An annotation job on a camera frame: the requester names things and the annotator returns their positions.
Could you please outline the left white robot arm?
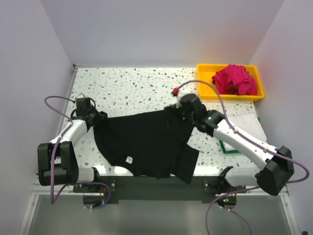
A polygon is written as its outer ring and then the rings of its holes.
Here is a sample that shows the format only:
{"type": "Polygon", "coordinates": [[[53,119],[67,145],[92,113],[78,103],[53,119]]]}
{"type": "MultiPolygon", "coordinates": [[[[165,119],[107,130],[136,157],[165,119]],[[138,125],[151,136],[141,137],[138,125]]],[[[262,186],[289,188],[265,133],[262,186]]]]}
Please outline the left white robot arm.
{"type": "Polygon", "coordinates": [[[90,192],[101,188],[98,171],[94,167],[80,167],[74,147],[79,140],[103,119],[90,97],[77,98],[63,131],[48,143],[37,148],[38,178],[42,186],[84,183],[90,192]]]}

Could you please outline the black t shirt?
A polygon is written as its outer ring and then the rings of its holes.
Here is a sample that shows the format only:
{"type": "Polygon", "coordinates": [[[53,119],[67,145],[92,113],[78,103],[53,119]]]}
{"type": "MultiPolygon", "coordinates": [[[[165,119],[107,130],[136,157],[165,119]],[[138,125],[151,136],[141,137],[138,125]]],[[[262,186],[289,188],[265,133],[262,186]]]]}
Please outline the black t shirt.
{"type": "Polygon", "coordinates": [[[93,128],[99,152],[112,166],[133,176],[168,178],[190,184],[199,151],[187,143],[194,127],[169,109],[124,117],[107,117],[93,128]]]}

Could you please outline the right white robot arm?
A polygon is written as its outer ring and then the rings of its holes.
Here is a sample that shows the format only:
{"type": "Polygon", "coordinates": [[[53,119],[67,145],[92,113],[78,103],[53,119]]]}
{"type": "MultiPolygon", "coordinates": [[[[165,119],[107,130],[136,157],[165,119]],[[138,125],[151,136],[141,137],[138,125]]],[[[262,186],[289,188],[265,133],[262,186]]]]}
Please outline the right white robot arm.
{"type": "Polygon", "coordinates": [[[277,196],[294,174],[292,153],[287,147],[276,148],[258,140],[227,120],[219,111],[207,110],[197,95],[183,95],[169,108],[175,117],[229,144],[256,165],[248,168],[227,167],[219,175],[218,187],[221,191],[255,186],[269,195],[277,196]]]}

